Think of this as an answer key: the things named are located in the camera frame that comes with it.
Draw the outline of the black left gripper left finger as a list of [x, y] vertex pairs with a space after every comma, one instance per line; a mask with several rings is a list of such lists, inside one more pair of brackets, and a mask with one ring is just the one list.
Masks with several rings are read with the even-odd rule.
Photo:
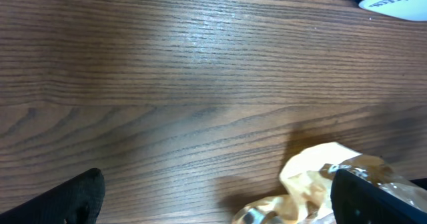
[[95, 224], [104, 197], [104, 176], [92, 168], [2, 213], [1, 224]]

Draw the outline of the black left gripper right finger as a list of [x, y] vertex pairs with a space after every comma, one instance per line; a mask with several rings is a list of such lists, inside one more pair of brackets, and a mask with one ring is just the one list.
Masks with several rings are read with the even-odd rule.
[[337, 171], [330, 197], [337, 224], [426, 223], [426, 212], [346, 170]]

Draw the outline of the beige snack bag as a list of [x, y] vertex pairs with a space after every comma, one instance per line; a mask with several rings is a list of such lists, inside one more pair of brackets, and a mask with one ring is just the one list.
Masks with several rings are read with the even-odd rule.
[[385, 160], [337, 142], [323, 143], [291, 157], [280, 172], [285, 195], [247, 204], [233, 223], [336, 223], [331, 202], [334, 177], [346, 170], [403, 202], [426, 212], [426, 180], [409, 181]]

